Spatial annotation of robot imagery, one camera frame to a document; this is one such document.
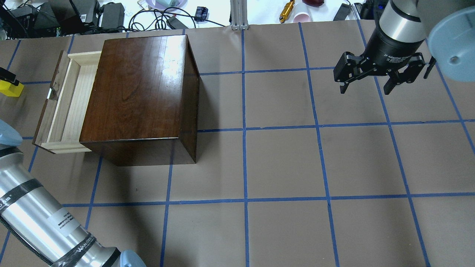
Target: dark wood grain surface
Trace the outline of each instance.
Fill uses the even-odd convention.
[[[196,162],[199,81],[184,35],[107,40],[80,143],[119,166]]]

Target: white label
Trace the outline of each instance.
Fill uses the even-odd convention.
[[[69,213],[66,208],[61,208],[55,213],[49,216],[48,221],[54,225],[54,228],[57,229],[63,236],[69,236],[74,229],[76,229],[80,224],[79,222]]]

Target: wooden drawer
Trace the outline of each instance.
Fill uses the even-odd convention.
[[[118,166],[195,163],[199,85],[186,36],[62,53],[33,143],[93,151]]]

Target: black band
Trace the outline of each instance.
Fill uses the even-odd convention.
[[[104,264],[102,264],[102,267],[112,267],[112,264],[114,264],[114,262],[119,258],[119,256],[120,256],[120,251],[117,248],[115,248],[114,252],[109,257],[109,259],[106,262],[104,262]]]
[[[393,0],[390,0],[389,3],[391,3],[391,7],[392,9],[394,10],[394,12],[396,12],[398,15],[400,15],[401,17],[407,19],[407,20],[411,20],[411,21],[415,21],[415,22],[420,22],[420,18],[419,17],[415,17],[415,16],[411,16],[411,15],[408,15],[406,13],[404,13],[404,11],[400,10],[396,4],[393,2]]]
[[[95,243],[96,238],[88,233],[86,238],[59,258],[50,267],[74,267]]]
[[[0,198],[0,214],[2,214],[11,204],[17,202],[17,200],[22,196],[41,186],[43,185],[38,182],[38,180],[31,179],[8,191]]]
[[[13,153],[21,153],[20,149],[18,149],[18,147],[8,147],[8,148],[4,148],[2,150],[0,150],[0,158],[3,157],[3,156],[6,156],[6,155],[10,155],[10,154],[13,154]]]

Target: box top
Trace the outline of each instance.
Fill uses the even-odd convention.
[[[80,142],[176,138],[185,35],[104,43]]]

